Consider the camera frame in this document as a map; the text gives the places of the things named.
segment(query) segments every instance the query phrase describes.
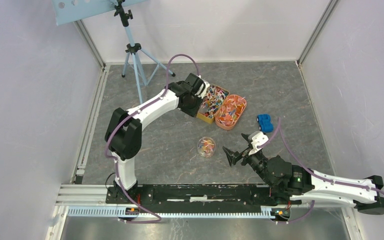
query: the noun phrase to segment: black bracket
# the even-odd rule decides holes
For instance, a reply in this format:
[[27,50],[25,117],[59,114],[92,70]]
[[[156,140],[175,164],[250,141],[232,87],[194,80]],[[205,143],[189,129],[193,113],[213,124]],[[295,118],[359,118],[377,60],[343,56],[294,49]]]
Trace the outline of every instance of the black bracket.
[[[366,177],[366,179],[370,179],[371,182],[376,186],[377,189],[382,189],[384,187],[384,180],[381,176],[373,175]],[[384,214],[384,197],[382,197],[379,192],[377,193],[377,196],[374,197],[376,202],[365,204],[358,201],[355,202],[355,209],[359,213],[362,214],[370,214],[370,215],[383,215]]]
[[130,45],[129,43],[127,44],[126,53],[135,54],[141,49],[142,49],[142,46],[140,43],[135,43],[134,46]]
[[120,19],[121,19],[121,22],[123,23],[123,26],[128,27],[129,26],[129,19],[133,19],[133,14],[132,14],[131,10],[128,10],[127,11],[128,13],[125,12],[125,10],[122,6],[122,3],[124,1],[125,0],[118,0],[118,6],[114,6],[114,8],[115,8],[114,17],[117,15],[120,15]]
[[203,85],[204,81],[199,76],[190,73],[184,81],[170,83],[168,89],[179,98],[178,108],[185,114],[196,117],[203,102],[203,99],[196,95]]
[[[107,194],[106,194],[106,203],[130,203],[130,200],[126,197],[126,195],[123,193],[122,188],[117,184],[117,182],[113,181],[114,187],[109,187]],[[127,194],[132,199],[138,201],[138,198],[140,198],[140,195],[138,194],[138,181],[129,189],[127,190]]]
[[[108,141],[111,133],[116,129],[129,113],[117,108],[111,116],[105,133],[105,141]],[[136,118],[130,118],[114,135],[109,145],[109,150],[117,153],[122,160],[133,158],[142,147],[142,123]]]

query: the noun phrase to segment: metal profile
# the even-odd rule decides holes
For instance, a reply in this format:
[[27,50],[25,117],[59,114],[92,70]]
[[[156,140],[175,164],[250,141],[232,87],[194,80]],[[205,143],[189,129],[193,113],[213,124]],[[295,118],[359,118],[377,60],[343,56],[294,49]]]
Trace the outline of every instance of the metal profile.
[[105,68],[106,64],[105,64],[104,60],[102,59],[101,54],[99,53],[99,51],[97,49],[97,46],[95,45],[94,41],[92,40],[92,37],[89,34],[88,29],[86,28],[83,20],[74,21],[74,25],[77,28],[78,32],[80,33],[81,37],[87,43],[87,46],[89,47],[90,51],[92,52],[93,57],[95,58],[98,65],[102,69]]
[[326,9],[323,12],[323,15],[321,16],[320,20],[318,21],[317,25],[315,26],[314,31],[312,32],[307,44],[304,47],[304,50],[302,51],[301,55],[299,56],[296,63],[298,65],[303,64],[305,59],[307,58],[311,48],[313,47],[314,43],[316,42],[317,38],[320,35],[320,32],[323,30],[323,28],[326,25],[326,22],[329,20],[329,17],[331,16],[332,12],[334,11],[335,7],[337,6],[339,0],[330,0],[327,4]]
[[[105,185],[63,184],[56,198],[56,206],[116,206],[106,204],[107,188]],[[135,207],[128,204],[124,207]]]
[[362,233],[355,217],[353,208],[342,208],[342,214],[345,219],[345,225],[351,240],[363,240]]
[[[129,218],[132,214],[126,213],[126,206],[70,206],[67,216],[69,217],[111,217]],[[270,207],[261,207],[261,212],[241,213],[157,213],[162,218],[189,218],[189,219],[274,219]],[[149,213],[139,213],[136,218],[151,218]]]
[[55,206],[52,213],[52,223],[48,227],[45,240],[59,240],[63,234],[66,222],[68,206]]
[[93,98],[92,106],[90,108],[89,119],[87,120],[83,140],[80,145],[80,149],[77,152],[77,166],[74,169],[72,182],[74,182],[76,176],[82,176],[85,172],[85,167],[86,163],[88,162],[89,151],[91,149],[92,139],[94,137],[102,98],[104,97],[104,90],[107,84],[107,78],[110,67],[110,65],[105,67],[104,71],[100,75],[99,82],[96,86],[96,92]]

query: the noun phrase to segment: blue toy car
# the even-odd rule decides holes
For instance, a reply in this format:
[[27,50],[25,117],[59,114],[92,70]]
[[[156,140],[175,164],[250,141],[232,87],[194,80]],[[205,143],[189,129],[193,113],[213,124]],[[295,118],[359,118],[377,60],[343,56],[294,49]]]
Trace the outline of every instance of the blue toy car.
[[259,130],[263,133],[273,132],[272,118],[268,114],[260,114],[257,116],[257,123],[259,124]]

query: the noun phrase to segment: plastic container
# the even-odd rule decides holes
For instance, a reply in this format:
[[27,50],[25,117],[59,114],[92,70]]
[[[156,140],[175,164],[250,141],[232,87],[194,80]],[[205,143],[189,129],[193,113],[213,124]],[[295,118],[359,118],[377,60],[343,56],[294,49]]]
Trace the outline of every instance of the plastic container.
[[[210,85],[210,88],[207,91],[207,94],[204,98],[204,101],[202,102],[201,106],[199,107],[198,114],[196,115],[197,118],[203,120],[204,122],[206,122],[208,124],[212,124],[214,122],[216,114],[224,102],[224,100],[221,100],[220,102],[218,102],[217,104],[219,104],[219,106],[217,106],[216,104],[211,104],[211,103],[214,103],[214,101],[212,101],[212,102],[209,101],[212,98],[212,96],[214,96],[214,93],[211,92],[212,88],[215,88],[218,91],[222,91],[224,93],[224,95],[226,96],[226,98],[230,94],[228,90],[226,90],[222,87],[219,87],[219,86],[214,85],[214,84]],[[208,109],[214,109],[212,115],[210,115],[210,116],[205,115],[208,112]]]
[[247,107],[247,101],[239,95],[229,95],[215,115],[215,124],[224,130],[231,130]]
[[211,137],[205,136],[198,141],[196,148],[199,155],[210,158],[216,151],[216,141]]

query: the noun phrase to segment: tripod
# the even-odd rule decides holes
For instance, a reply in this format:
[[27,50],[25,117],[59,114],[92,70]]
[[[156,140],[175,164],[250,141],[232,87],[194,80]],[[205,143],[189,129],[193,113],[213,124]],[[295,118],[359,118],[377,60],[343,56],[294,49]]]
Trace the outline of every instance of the tripod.
[[[144,101],[142,100],[142,91],[141,91],[141,83],[139,81],[139,75],[142,78],[143,84],[145,86],[148,86],[151,79],[154,77],[155,73],[157,72],[158,68],[162,67],[164,70],[167,70],[167,67],[164,66],[160,61],[158,61],[157,58],[152,56],[148,51],[143,49],[140,43],[135,43],[135,41],[133,40],[133,35],[132,35],[132,32],[130,31],[130,27],[129,27],[129,19],[133,19],[133,15],[132,15],[132,11],[130,11],[130,10],[128,11],[128,13],[125,13],[123,6],[122,6],[122,2],[124,2],[124,1],[125,0],[118,0],[118,5],[114,6],[115,7],[114,17],[117,15],[120,15],[121,22],[122,22],[123,27],[126,31],[128,41],[129,41],[129,44],[127,44],[127,50],[125,51],[126,52],[126,58],[125,58],[123,72],[122,72],[121,76],[123,78],[126,76],[127,66],[132,67],[132,65],[129,64],[129,57],[130,57],[130,55],[132,55],[132,59],[133,59],[133,67],[132,68],[134,69],[134,77],[136,78],[137,92],[139,93],[139,101],[140,101],[140,104],[142,104]],[[141,60],[139,59],[138,51],[141,51],[146,56],[148,56],[150,59],[152,59],[155,63],[157,63],[155,70],[153,71],[153,73],[151,74],[149,79],[147,79],[147,77],[145,76],[144,68],[142,67]],[[174,72],[172,72],[170,70],[168,72],[173,77],[176,76],[176,74]]]

